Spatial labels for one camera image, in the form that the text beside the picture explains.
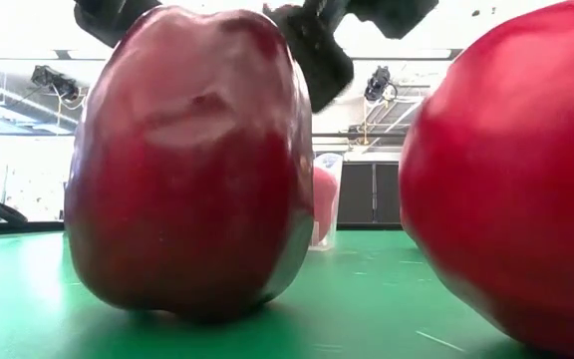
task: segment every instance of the red apple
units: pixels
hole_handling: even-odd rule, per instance
[[[75,269],[121,308],[243,315],[303,261],[312,158],[304,81],[270,20],[155,8],[115,50],[77,130]]]
[[[574,1],[452,64],[407,136],[400,190],[405,229],[451,291],[574,358]]]
[[[318,241],[331,229],[337,193],[338,182],[334,175],[325,169],[314,167],[314,219],[318,222],[318,235],[315,236]]]

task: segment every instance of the wall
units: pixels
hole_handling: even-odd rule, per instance
[[[72,137],[0,137],[0,201],[29,220],[59,219],[72,151]]]
[[[339,101],[330,105],[312,119],[313,134],[335,134],[347,132],[350,125],[364,120],[365,107],[362,96]],[[345,144],[347,139],[315,138],[314,144]]]

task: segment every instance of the cable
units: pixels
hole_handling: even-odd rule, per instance
[[[68,107],[66,104],[64,104],[64,96],[65,95],[59,95],[59,90],[57,90],[57,87],[55,86],[55,84],[52,84],[52,88],[53,88],[53,90],[55,90],[55,94],[57,95],[57,100],[59,101],[59,107],[57,108],[57,126],[61,126],[61,108],[65,107],[66,109],[71,110],[71,111],[77,110],[84,105],[84,101],[86,100],[86,96],[85,95],[82,96],[79,104],[77,106],[71,108],[71,107]]]
[[[385,93],[383,92],[383,99],[385,99],[385,101],[393,101],[395,99],[398,98],[398,86],[396,86],[396,84],[394,84],[393,82],[389,81],[387,83],[387,85],[391,86],[394,89],[394,96],[392,98],[386,98],[385,97]]]
[[[54,84],[51,85],[51,86],[52,86],[53,90],[55,90],[55,94],[57,94],[57,97],[59,98],[59,105],[60,105],[60,106],[63,106],[63,107],[65,107],[65,108],[68,109],[68,110],[74,111],[74,110],[77,110],[77,109],[79,109],[80,107],[82,107],[82,106],[84,105],[84,100],[86,100],[86,96],[85,96],[85,95],[82,96],[81,101],[79,102],[79,104],[77,104],[77,106],[72,107],[72,108],[69,107],[68,105],[66,105],[66,104],[64,103],[64,96],[65,96],[65,95],[59,95],[59,91],[57,90],[57,87],[56,87]]]
[[[41,90],[41,88],[36,88],[35,90],[31,91],[28,95],[22,97],[21,99],[15,101],[12,105],[10,105],[8,107],[8,110],[12,110],[15,106],[21,104],[22,102],[24,102],[25,100],[28,100],[29,97],[33,96],[34,94],[36,94],[37,92],[39,92],[39,90]]]

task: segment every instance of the cabinet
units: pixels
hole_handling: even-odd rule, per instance
[[[398,163],[346,162],[340,184],[339,226],[400,225]]]

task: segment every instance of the green tabletop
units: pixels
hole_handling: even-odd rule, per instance
[[[216,328],[128,313],[75,275],[62,233],[0,236],[0,358],[534,358],[451,296],[397,231],[340,231],[259,314]]]

